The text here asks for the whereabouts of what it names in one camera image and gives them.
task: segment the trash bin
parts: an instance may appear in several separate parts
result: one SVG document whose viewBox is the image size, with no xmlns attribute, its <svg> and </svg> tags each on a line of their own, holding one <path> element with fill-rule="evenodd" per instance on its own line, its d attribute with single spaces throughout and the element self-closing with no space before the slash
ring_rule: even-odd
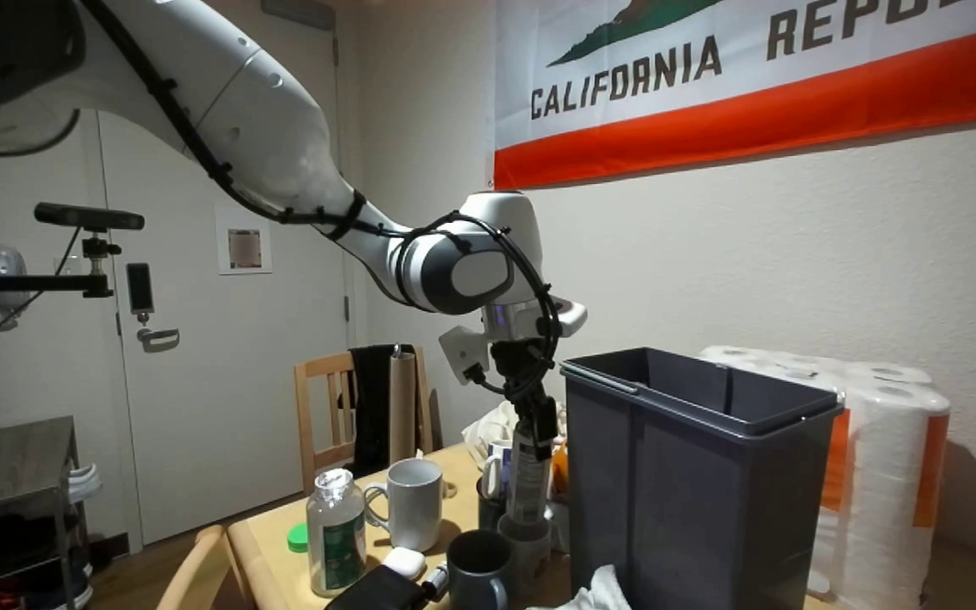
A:
<svg viewBox="0 0 976 610">
<path fill-rule="evenodd" d="M 676 352 L 559 367 L 572 585 L 637 610 L 801 610 L 836 397 Z"/>
</svg>

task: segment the white mug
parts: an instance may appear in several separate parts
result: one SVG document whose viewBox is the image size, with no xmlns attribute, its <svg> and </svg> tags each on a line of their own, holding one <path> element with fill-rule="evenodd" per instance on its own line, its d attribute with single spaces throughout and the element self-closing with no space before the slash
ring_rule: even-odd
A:
<svg viewBox="0 0 976 610">
<path fill-rule="evenodd" d="M 365 522 L 391 531 L 391 547 L 432 550 L 441 531 L 443 468 L 423 457 L 391 465 L 388 486 L 365 489 Z M 391 520 L 373 511 L 373 503 L 388 494 Z"/>
</svg>

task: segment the black cup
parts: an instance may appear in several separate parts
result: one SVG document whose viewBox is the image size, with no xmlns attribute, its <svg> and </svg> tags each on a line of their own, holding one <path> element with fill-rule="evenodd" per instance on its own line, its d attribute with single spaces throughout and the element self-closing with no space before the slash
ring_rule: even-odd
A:
<svg viewBox="0 0 976 610">
<path fill-rule="evenodd" d="M 449 550 L 454 610 L 513 610 L 514 563 L 498 531 L 462 531 Z"/>
</svg>

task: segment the red stripe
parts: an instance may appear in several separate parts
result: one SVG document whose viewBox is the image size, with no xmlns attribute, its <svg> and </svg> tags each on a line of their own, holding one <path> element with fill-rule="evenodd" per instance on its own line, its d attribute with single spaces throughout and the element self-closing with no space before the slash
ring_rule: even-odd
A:
<svg viewBox="0 0 976 610">
<path fill-rule="evenodd" d="M 976 123 L 976 39 L 733 103 L 495 154 L 495 188 L 559 188 Z"/>
</svg>

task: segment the white robotic arm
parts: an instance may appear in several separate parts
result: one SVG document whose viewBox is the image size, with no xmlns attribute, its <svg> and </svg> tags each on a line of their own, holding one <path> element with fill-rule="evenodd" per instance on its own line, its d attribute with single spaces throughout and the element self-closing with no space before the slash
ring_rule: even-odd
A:
<svg viewBox="0 0 976 610">
<path fill-rule="evenodd" d="M 312 225 L 392 301 L 449 317 L 483 309 L 485 330 L 449 332 L 443 352 L 462 380 L 490 387 L 490 347 L 518 411 L 502 530 L 507 540 L 545 531 L 556 404 L 544 377 L 585 309 L 544 284 L 522 193 L 476 193 L 432 229 L 392 225 L 340 178 L 315 98 L 205 0 L 0 0 L 0 154 L 54 144 L 79 108 L 131 120 L 253 213 Z"/>
</svg>

